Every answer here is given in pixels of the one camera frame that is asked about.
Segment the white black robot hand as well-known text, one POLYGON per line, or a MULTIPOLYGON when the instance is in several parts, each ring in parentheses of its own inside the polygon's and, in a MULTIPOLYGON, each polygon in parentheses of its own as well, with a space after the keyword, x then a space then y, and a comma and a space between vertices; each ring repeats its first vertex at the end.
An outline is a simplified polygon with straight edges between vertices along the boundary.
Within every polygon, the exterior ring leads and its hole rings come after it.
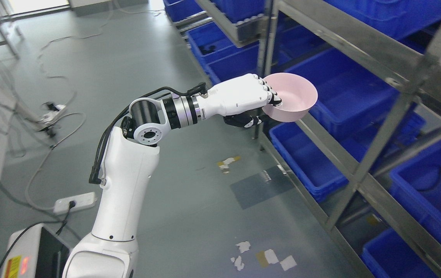
POLYGON ((245 74, 211 87, 206 94, 195 97, 196 118, 207 120, 220 115, 224 122, 240 128, 250 128, 268 119, 268 116, 250 116, 247 111, 264 106, 281 106, 277 92, 256 74, 245 74))

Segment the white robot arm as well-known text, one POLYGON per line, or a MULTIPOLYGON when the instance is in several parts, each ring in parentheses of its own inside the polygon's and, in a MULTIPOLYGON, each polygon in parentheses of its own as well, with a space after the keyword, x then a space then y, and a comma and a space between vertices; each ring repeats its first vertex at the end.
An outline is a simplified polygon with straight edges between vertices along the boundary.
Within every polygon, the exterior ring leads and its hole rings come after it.
POLYGON ((137 231, 148 183, 160 158, 158 142, 203 119, 201 83, 185 93, 161 87, 127 105, 99 141, 89 183, 102 196, 91 232, 70 253, 63 278, 131 278, 139 247, 137 231))

